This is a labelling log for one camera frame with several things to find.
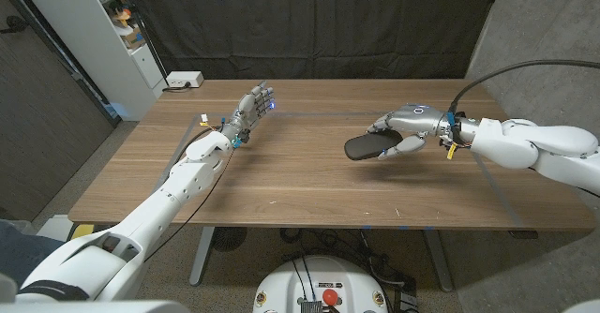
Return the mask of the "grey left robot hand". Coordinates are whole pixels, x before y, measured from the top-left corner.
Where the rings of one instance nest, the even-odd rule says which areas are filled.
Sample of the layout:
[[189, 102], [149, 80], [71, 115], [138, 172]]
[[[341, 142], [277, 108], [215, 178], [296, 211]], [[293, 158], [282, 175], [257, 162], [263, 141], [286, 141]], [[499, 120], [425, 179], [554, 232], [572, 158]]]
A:
[[262, 81], [241, 97], [231, 118], [224, 123], [220, 132], [234, 145], [247, 143], [249, 133], [275, 106], [274, 89], [267, 87], [266, 81]]

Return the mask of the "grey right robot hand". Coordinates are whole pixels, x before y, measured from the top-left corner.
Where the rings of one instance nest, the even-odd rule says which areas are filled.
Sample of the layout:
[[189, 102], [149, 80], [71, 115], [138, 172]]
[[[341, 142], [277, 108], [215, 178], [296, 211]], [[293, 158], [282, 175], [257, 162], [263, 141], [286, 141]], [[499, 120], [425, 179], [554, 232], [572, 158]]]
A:
[[457, 147], [451, 135], [447, 113], [427, 105], [404, 105], [381, 116], [368, 127], [367, 132], [379, 133], [384, 130], [409, 132], [410, 136], [392, 147], [383, 149], [378, 155], [379, 160], [417, 152], [425, 147], [427, 136], [439, 137], [442, 145], [448, 148]]

